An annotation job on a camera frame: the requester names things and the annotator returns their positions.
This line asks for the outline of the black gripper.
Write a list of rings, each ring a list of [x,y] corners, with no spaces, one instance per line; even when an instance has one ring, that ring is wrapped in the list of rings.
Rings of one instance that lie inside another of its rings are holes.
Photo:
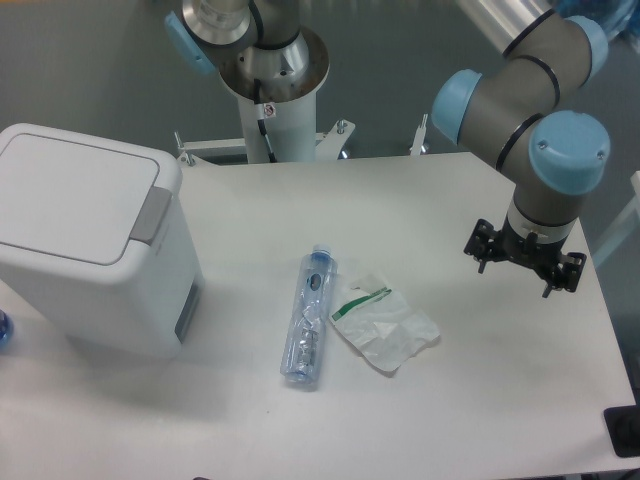
[[[545,282],[542,293],[548,298],[553,291],[577,291],[587,256],[581,252],[562,254],[565,240],[542,243],[538,235],[529,232],[520,236],[509,222],[501,230],[485,219],[479,219],[464,247],[464,253],[479,264],[483,273],[488,263],[509,261],[537,272]]]

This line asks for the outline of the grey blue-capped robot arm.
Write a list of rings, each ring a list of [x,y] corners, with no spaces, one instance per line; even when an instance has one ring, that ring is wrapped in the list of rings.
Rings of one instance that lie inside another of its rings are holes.
[[[452,75],[432,109],[451,142],[513,182],[501,228],[479,220],[465,253],[480,266],[508,261],[548,291],[577,289],[586,257],[565,252],[586,197],[602,179],[610,137],[595,118],[560,108],[604,65],[608,41],[582,16],[543,1],[464,1],[466,16],[505,58],[495,75]],[[175,49],[202,73],[218,73],[236,97],[252,163],[313,161],[316,93],[327,48],[295,1],[183,1],[164,21]]]

